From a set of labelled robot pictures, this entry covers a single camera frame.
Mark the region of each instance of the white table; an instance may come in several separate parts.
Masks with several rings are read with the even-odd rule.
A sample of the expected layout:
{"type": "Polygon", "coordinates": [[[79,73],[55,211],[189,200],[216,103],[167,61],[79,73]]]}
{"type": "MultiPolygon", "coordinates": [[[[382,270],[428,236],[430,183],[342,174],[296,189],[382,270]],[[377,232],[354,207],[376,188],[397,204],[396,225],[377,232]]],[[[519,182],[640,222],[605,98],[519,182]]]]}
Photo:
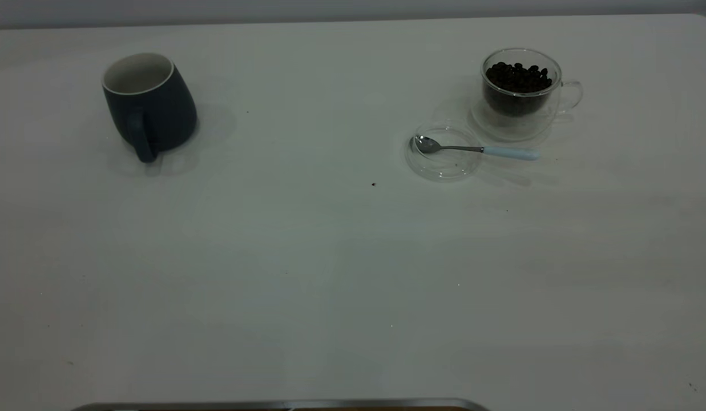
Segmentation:
{"type": "Polygon", "coordinates": [[[706,411],[705,18],[0,31],[0,410],[412,397],[706,411]],[[512,45],[573,121],[415,175],[512,45]],[[149,167],[99,83],[143,50],[201,119],[149,167]]]}

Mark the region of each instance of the dark blue mug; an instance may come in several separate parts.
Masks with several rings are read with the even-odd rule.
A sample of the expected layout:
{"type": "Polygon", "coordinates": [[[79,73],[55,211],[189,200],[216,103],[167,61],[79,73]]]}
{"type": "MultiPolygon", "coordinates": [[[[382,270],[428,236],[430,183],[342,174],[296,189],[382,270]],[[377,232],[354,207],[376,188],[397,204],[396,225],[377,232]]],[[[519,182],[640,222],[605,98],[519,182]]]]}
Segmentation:
{"type": "Polygon", "coordinates": [[[160,151],[193,135],[196,105],[177,67],[164,55],[125,57],[107,69],[102,86],[117,130],[140,161],[153,162],[160,151]]]}

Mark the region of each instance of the glass saucer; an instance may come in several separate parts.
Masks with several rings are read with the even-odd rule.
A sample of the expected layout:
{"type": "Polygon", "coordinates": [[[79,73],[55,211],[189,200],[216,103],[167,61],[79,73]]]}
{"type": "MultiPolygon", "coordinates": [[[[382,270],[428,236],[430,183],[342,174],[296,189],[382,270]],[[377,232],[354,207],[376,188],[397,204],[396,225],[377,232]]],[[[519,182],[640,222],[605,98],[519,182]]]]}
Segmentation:
{"type": "MultiPolygon", "coordinates": [[[[436,140],[442,146],[478,147],[473,131],[457,120],[441,120],[421,125],[416,135],[436,140]]],[[[435,182],[453,182],[472,175],[482,162],[482,154],[461,150],[441,150],[423,154],[415,145],[413,135],[404,148],[406,162],[416,174],[435,182]]]]}

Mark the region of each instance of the glass cup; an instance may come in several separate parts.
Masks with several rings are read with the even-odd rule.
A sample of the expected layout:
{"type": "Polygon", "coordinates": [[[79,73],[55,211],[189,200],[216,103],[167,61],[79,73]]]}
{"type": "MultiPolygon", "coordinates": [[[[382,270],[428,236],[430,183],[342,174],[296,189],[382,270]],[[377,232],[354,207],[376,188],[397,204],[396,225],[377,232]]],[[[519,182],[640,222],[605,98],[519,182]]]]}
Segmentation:
{"type": "Polygon", "coordinates": [[[575,80],[562,81],[558,63],[536,50],[497,50],[485,58],[481,75],[481,95],[475,97],[471,114],[477,125],[495,140],[519,142],[535,138],[551,125],[556,115],[565,114],[583,97],[582,84],[575,80]],[[507,65],[520,63],[526,70],[532,66],[538,66],[539,71],[546,69],[552,83],[531,93],[499,88],[486,75],[487,70],[499,62],[507,65]],[[572,102],[561,102],[561,89],[566,86],[574,87],[578,92],[572,102]]]}

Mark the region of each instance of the spoon handle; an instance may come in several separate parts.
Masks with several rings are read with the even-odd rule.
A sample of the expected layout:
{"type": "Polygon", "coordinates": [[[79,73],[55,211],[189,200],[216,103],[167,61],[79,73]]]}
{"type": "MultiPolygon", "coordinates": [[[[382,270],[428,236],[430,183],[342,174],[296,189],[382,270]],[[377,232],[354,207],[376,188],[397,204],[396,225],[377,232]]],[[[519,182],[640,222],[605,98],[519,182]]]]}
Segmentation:
{"type": "Polygon", "coordinates": [[[488,156],[507,157],[509,159],[519,159],[533,161],[540,158],[540,151],[528,148],[507,148],[507,147],[484,147],[484,154],[488,156]]]}
{"type": "Polygon", "coordinates": [[[484,147],[463,147],[463,146],[444,146],[439,148],[439,150],[462,150],[462,151],[475,151],[477,153],[484,153],[484,147]]]}

